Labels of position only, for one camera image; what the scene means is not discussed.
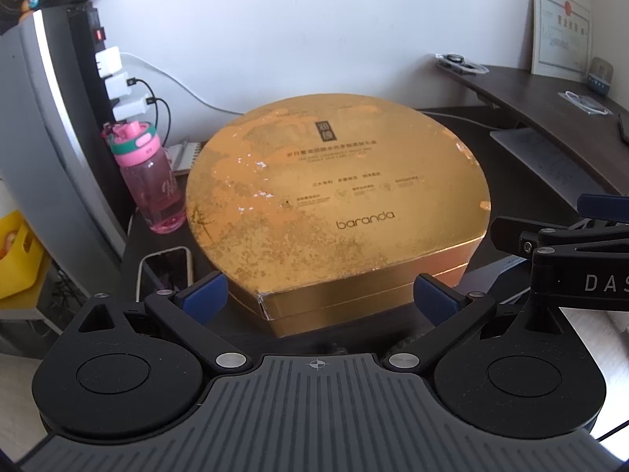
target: smartphone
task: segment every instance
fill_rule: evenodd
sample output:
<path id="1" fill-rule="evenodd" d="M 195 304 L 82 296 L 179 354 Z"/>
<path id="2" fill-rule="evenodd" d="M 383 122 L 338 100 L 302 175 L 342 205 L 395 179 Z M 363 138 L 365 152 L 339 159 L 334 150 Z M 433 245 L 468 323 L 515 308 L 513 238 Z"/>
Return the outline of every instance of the smartphone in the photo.
<path id="1" fill-rule="evenodd" d="M 140 261 L 135 301 L 160 289 L 178 293 L 193 283 L 193 256 L 187 247 L 151 253 Z"/>

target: phone screen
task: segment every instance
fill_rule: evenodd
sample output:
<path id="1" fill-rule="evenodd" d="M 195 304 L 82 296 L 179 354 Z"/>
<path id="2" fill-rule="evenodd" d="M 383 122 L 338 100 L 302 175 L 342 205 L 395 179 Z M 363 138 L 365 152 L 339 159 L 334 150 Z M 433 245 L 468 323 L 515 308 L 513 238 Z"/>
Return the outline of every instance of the phone screen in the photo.
<path id="1" fill-rule="evenodd" d="M 160 289 L 171 289 L 177 293 L 189 285 L 188 251 L 184 248 L 166 250 L 142 259 L 138 301 Z"/>

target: small speaker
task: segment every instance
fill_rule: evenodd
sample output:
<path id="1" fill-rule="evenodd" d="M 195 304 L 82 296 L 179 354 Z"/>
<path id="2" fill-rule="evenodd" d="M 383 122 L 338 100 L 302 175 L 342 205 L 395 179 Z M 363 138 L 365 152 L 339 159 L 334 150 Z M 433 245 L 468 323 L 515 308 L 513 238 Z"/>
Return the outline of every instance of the small speaker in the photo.
<path id="1" fill-rule="evenodd" d="M 607 96 L 613 75 L 614 66 L 606 60 L 595 56 L 587 74 L 587 86 L 597 94 Z"/>

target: framed certificate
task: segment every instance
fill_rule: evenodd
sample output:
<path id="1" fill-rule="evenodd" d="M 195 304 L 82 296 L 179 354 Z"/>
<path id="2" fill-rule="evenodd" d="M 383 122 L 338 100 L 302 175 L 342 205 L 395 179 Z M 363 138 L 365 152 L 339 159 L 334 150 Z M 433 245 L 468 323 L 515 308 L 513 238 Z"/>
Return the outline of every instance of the framed certificate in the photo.
<path id="1" fill-rule="evenodd" d="M 575 0 L 534 0 L 532 73 L 583 81 L 592 56 L 592 17 Z"/>

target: gold box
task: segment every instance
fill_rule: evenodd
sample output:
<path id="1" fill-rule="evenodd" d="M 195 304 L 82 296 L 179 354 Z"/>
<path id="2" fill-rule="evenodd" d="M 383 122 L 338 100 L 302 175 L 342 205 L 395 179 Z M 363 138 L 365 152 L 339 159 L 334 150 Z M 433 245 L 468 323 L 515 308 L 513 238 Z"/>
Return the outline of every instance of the gold box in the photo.
<path id="1" fill-rule="evenodd" d="M 317 94 L 253 110 L 206 144 L 188 219 L 232 298 L 276 336 L 454 286 L 485 235 L 489 190 L 470 150 L 397 103 Z"/>

